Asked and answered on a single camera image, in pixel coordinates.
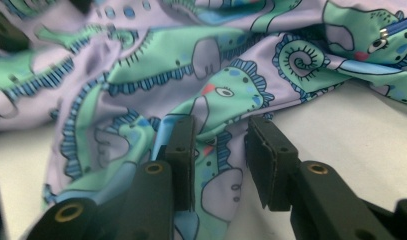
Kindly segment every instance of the white surface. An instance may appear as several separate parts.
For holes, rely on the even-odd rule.
[[[278,111],[274,122],[301,160],[335,168],[355,193],[393,210],[407,198],[407,106],[358,82],[307,104]],[[0,133],[0,197],[9,239],[39,216],[52,125]],[[250,174],[229,240],[294,239],[288,213],[262,210]]]

